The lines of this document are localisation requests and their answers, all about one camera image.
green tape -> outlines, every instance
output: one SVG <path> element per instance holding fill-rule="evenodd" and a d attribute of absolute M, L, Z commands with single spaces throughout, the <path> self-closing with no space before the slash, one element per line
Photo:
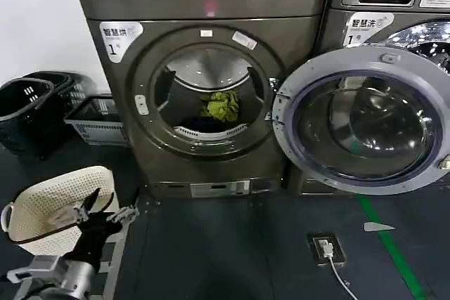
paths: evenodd
<path fill-rule="evenodd" d="M 371 202 L 364 197 L 359 197 L 359 201 L 363 210 L 366 212 L 369 221 L 373 221 L 374 223 L 382 223 L 380 221 L 380 217 L 377 212 L 373 208 Z M 378 231 L 378 237 L 381 242 L 385 246 L 386 250 L 389 252 L 392 260 L 394 261 L 397 270 L 400 272 L 401 277 L 403 278 L 406 286 L 408 286 L 411 291 L 414 299 L 416 300 L 426 300 L 428 299 L 425 290 L 420 286 L 419 281 L 416 276 L 413 274 L 413 271 L 409 267 L 405 258 L 401 255 L 400 250 L 397 248 L 394 239 L 387 231 Z"/>

white laundry basket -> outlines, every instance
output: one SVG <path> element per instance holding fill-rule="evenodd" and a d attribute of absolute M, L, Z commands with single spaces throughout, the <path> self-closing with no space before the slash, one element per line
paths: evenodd
<path fill-rule="evenodd" d="M 113 173 L 105 167 L 89 167 L 38 183 L 24 191 L 1 212 L 1 228 L 10 241 L 34 255 L 62 256 L 74 249 L 81 232 L 76 224 L 55 230 L 47 219 L 59 209 L 82 201 L 100 188 L 92 211 L 114 198 L 106 211 L 119 210 Z M 7 221 L 8 210 L 11 217 Z"/>

dark gray floor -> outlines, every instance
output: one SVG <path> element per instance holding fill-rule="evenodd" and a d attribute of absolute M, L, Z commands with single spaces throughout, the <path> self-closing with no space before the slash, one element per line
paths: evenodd
<path fill-rule="evenodd" d="M 121 204 L 142 186 L 129 150 L 89 147 L 73 139 L 44 162 L 19 162 L 0 153 L 0 207 L 21 188 L 65 172 L 101 164 L 112 169 Z M 450 209 L 442 181 L 401 196 L 373 198 L 429 299 L 450 296 L 445 245 Z M 292 300 L 348 299 L 329 266 L 317 266 L 307 233 L 334 232 L 346 256 L 343 278 L 366 299 L 413 299 L 358 199 L 291 198 L 163 200 L 142 196 L 141 217 L 129 229 L 116 299 Z M 0 239 L 0 273 L 30 262 L 22 249 Z M 14 287 L 0 285 L 0 299 Z"/>

floor outlet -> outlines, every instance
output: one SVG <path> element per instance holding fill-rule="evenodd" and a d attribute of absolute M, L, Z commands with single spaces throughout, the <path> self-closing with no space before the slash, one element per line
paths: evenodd
<path fill-rule="evenodd" d="M 333 244 L 333 253 L 334 253 L 333 261 L 335 263 L 345 262 L 344 253 L 342 252 L 340 243 L 334 233 L 331 232 L 310 233 L 307 235 L 307 238 L 309 247 L 314 257 L 314 261 L 317 262 L 318 265 L 330 263 L 330 261 L 323 256 L 323 250 L 321 245 L 319 244 L 319 240 L 327 240 Z"/>

black plastic basket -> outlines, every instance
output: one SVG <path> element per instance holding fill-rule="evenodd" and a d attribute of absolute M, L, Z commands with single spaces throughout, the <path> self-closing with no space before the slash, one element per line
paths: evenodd
<path fill-rule="evenodd" d="M 25 75 L 26 79 L 40 79 L 50 81 L 55 86 L 55 94 L 63 99 L 65 113 L 67 114 L 74 107 L 71 90 L 75 85 L 75 79 L 71 77 L 70 73 L 66 72 L 34 72 Z"/>
<path fill-rule="evenodd" d="M 44 158 L 70 135 L 66 109 L 51 81 L 11 80 L 0 88 L 0 142 L 13 154 Z"/>

